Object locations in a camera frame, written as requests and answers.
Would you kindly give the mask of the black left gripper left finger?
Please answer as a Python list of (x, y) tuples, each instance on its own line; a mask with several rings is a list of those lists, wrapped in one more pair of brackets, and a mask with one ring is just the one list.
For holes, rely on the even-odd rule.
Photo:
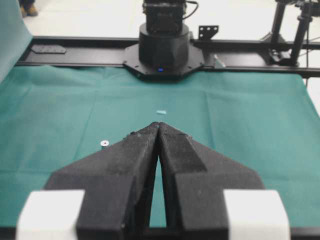
[(80, 240), (129, 240), (148, 224), (158, 160), (159, 123), (54, 171), (46, 190), (84, 190)]

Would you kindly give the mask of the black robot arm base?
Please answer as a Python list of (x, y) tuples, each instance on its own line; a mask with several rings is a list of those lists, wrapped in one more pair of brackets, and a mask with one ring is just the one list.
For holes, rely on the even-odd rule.
[(184, 24), (187, 0), (145, 0), (145, 23), (139, 27), (138, 43), (124, 51), (123, 65), (144, 77), (182, 77), (201, 69), (205, 59), (193, 46)]

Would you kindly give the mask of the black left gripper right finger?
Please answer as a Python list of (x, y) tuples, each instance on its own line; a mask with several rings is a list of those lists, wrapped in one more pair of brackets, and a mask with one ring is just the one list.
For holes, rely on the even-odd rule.
[(160, 163), (166, 221), (183, 232), (226, 232), (224, 189), (263, 190), (251, 168), (161, 122)]

